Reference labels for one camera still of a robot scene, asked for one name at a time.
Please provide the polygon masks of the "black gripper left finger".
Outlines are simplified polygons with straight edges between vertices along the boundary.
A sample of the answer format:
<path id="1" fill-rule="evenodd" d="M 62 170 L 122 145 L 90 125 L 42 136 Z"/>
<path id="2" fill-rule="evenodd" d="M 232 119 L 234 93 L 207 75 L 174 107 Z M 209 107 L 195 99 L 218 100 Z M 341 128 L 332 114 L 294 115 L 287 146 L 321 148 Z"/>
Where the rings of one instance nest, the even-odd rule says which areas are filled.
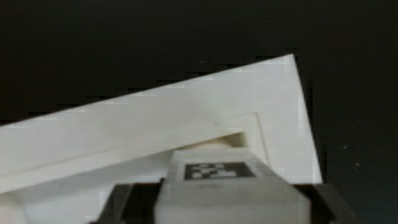
<path id="1" fill-rule="evenodd" d="M 163 181 L 117 184 L 97 219 L 88 224 L 154 224 L 154 204 Z"/>

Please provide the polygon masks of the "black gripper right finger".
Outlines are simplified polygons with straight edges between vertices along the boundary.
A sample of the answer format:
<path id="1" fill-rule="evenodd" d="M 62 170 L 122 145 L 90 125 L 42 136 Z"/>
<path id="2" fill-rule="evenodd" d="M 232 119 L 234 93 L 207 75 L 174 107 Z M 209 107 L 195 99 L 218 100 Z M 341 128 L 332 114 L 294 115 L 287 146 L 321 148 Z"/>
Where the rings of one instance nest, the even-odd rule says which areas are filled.
<path id="1" fill-rule="evenodd" d="M 310 201 L 310 224 L 362 224 L 330 184 L 294 184 Z"/>

